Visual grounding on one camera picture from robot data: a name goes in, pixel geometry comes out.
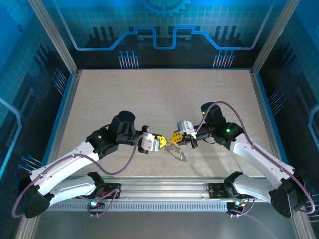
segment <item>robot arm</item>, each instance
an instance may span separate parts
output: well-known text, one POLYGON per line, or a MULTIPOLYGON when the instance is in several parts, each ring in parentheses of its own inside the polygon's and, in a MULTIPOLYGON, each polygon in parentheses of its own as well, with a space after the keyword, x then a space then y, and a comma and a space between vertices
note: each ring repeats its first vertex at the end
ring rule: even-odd
POLYGON ((115 152, 119 144, 135 145, 138 137, 138 152, 148 154, 149 151, 159 151, 165 142, 161 135, 148 133, 148 126, 141 131, 134 129, 135 116, 129 111, 121 111, 116 115, 108 128, 105 126, 86 138, 78 147, 44 167, 26 172, 17 172, 19 194, 26 190, 20 205, 27 218, 35 217, 44 212, 49 206, 76 196, 95 198, 104 192, 104 180, 98 173, 70 180, 66 179, 76 171, 92 163, 80 154, 98 161, 108 154, 115 152))
POLYGON ((178 145, 191 143, 192 148, 196 149, 199 140, 214 138, 216 143, 247 159, 267 179, 251 178, 241 172, 235 172, 225 180, 225 189, 232 195, 245 194, 263 199, 271 203, 281 215, 291 217, 305 204, 306 197, 301 188, 287 173, 283 172, 283 169, 294 175, 304 185, 301 175, 296 173, 293 167, 276 159, 254 141, 252 141, 252 146, 240 126, 226 122, 218 105, 214 105, 209 112, 206 112, 211 104, 212 102, 205 103, 201 107, 203 115, 207 114, 207 116, 206 123, 199 130, 197 130, 199 125, 193 126, 191 122, 182 121, 177 124, 178 131, 170 140, 178 145), (280 164, 281 168, 276 167, 265 156, 280 164))

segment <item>glass panel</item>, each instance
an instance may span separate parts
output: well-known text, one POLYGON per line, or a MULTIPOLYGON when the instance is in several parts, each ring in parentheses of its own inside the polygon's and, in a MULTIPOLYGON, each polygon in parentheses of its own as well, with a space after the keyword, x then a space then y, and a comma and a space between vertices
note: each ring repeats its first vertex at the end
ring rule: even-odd
POLYGON ((29 3, 1 4, 0 235, 13 238, 15 172, 41 164, 70 74, 29 3))
POLYGON ((252 67, 285 0, 45 0, 79 68, 252 67))
MULTIPOLYGON (((319 205, 319 1, 301 0, 260 71, 288 162, 319 205)), ((310 216, 319 235, 319 207, 310 216)))

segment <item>blue panel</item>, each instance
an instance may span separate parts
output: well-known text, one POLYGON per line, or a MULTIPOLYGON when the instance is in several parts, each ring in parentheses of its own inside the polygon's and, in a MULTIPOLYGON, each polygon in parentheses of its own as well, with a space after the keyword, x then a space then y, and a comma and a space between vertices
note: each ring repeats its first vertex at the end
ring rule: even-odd
POLYGON ((0 235, 13 238, 15 173, 40 166, 69 72, 28 1, 1 4, 0 235))
POLYGON ((285 1, 47 0, 45 6, 80 68, 121 68, 118 52, 139 53, 139 67, 212 67, 236 50, 231 67, 252 67, 285 1))

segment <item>purple cable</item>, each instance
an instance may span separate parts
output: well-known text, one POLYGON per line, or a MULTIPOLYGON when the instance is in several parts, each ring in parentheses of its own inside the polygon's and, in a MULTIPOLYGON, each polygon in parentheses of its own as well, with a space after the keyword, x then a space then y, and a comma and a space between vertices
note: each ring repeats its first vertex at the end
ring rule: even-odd
POLYGON ((302 213, 306 213, 306 214, 311 214, 315 211, 315 204, 314 204, 314 201, 313 199, 311 198, 310 194, 307 192, 306 188, 301 184, 301 182, 299 182, 299 180, 297 178, 295 178, 295 176, 293 174, 291 174, 287 169, 283 168, 280 164, 278 164, 276 161, 274 161, 272 158, 270 158, 268 155, 266 155, 263 151, 261 151, 258 147, 256 147, 254 145, 254 143, 252 142, 252 140, 249 138, 248 136, 248 133, 245 129, 245 126, 244 126, 244 123, 242 121, 242 119, 240 118, 238 112, 227 102, 225 101, 216 101, 216 102, 213 102, 209 107, 208 109, 206 110, 206 113, 203 117, 203 119, 201 120, 197 130, 195 131, 196 133, 200 130, 200 128, 203 126, 204 122, 205 122, 205 119, 207 117, 207 113, 209 112, 209 110, 216 104, 219 104, 219 103, 222 103, 222 104, 225 104, 227 105, 229 108, 232 109, 232 111, 235 113, 235 115, 237 116, 239 122, 240 122, 240 125, 241 127, 243 128, 243 131, 244 131, 244 134, 245 134, 245 137, 247 139, 247 141, 249 142, 249 144, 257 151, 259 152, 262 156, 264 156, 266 159, 268 159, 271 163, 273 163, 276 167, 278 167, 280 170, 282 170, 283 172, 285 172, 289 177, 291 177, 294 182, 301 188, 301 190, 304 192, 304 194, 306 195, 306 197, 308 198, 310 204, 311 204, 311 207, 312 209, 310 211, 305 211, 305 210, 302 210, 300 209, 299 211, 302 212, 302 213))
MULTIPOLYGON (((97 214, 93 214, 93 213, 91 213, 91 211, 90 211, 89 209, 88 209, 87 212, 88 212, 92 217, 93 217, 93 216, 99 217, 99 216, 105 214, 105 213, 108 211, 108 209, 111 207, 111 205, 113 204, 113 201, 114 201, 114 199, 115 199, 115 197, 116 197, 116 195, 117 195, 118 192, 119 192, 119 190, 116 188, 116 189, 113 189, 111 192, 109 192, 109 193, 107 193, 107 194, 105 194, 105 195, 103 195, 103 196, 101 196, 101 197, 99 197, 99 198, 94 199, 95 201, 98 202, 99 200, 102 200, 102 199, 104 199, 104 198, 110 196, 112 193, 114 193, 113 198, 112 198, 110 204, 107 206, 107 208, 106 208, 103 212, 97 213, 97 214)), ((78 198, 81 198, 81 199, 84 199, 84 200, 87 200, 87 201, 91 201, 91 199, 85 198, 85 197, 83 197, 83 196, 79 196, 78 198)))
POLYGON ((134 144, 134 147, 133 147, 133 152, 130 156, 130 159, 128 160, 128 162, 124 165, 124 167, 122 169, 120 169, 119 171, 117 172, 114 172, 114 173, 110 173, 108 171, 106 171, 101 165, 99 165, 96 161, 94 161, 94 159, 90 158, 89 156, 87 155, 84 155, 84 154, 72 154, 72 155, 68 155, 64 158, 61 158, 60 160, 58 161, 55 161, 52 165, 50 165, 47 169, 45 169, 41 174, 39 174, 32 182, 30 182, 26 188, 20 193, 20 195, 18 196, 18 198, 16 199, 16 202, 14 203, 14 206, 12 208, 12 211, 11 211, 11 215, 14 217, 14 218, 19 218, 19 217, 22 217, 23 214, 20 214, 20 215, 17 215, 16 214, 16 209, 22 199, 22 197, 24 196, 24 194, 27 192, 27 190, 32 186, 34 185, 37 181, 39 181, 44 174, 46 174, 49 170, 51 170, 51 168, 55 167, 56 165, 70 159, 70 158, 75 158, 75 157, 83 157, 83 158, 86 158, 88 160, 90 160, 92 163, 94 163, 102 172, 104 172, 105 174, 107 175, 116 175, 116 174, 119 174, 121 172, 123 172, 127 167, 128 165, 130 164, 130 162, 132 161, 134 155, 135 155, 135 151, 136 151, 136 148, 138 146, 138 143, 139 143, 139 140, 144 136, 144 134, 141 134, 139 135, 136 140, 135 140, 135 144, 134 144))
MULTIPOLYGON (((236 213, 241 213, 241 211, 235 210, 235 209, 231 209, 231 211, 236 212, 236 213)), ((247 216, 247 217, 249 217, 249 218, 255 220, 256 222, 258 222, 258 223, 259 223, 264 229, 266 229, 266 231, 268 231, 275 239, 279 239, 279 238, 276 237, 276 236, 273 234, 273 232, 272 232, 268 227, 266 227, 260 220, 258 220, 257 218, 255 218, 255 217, 253 217, 253 216, 251 216, 251 215, 249 215, 249 214, 245 214, 245 216, 247 216)))

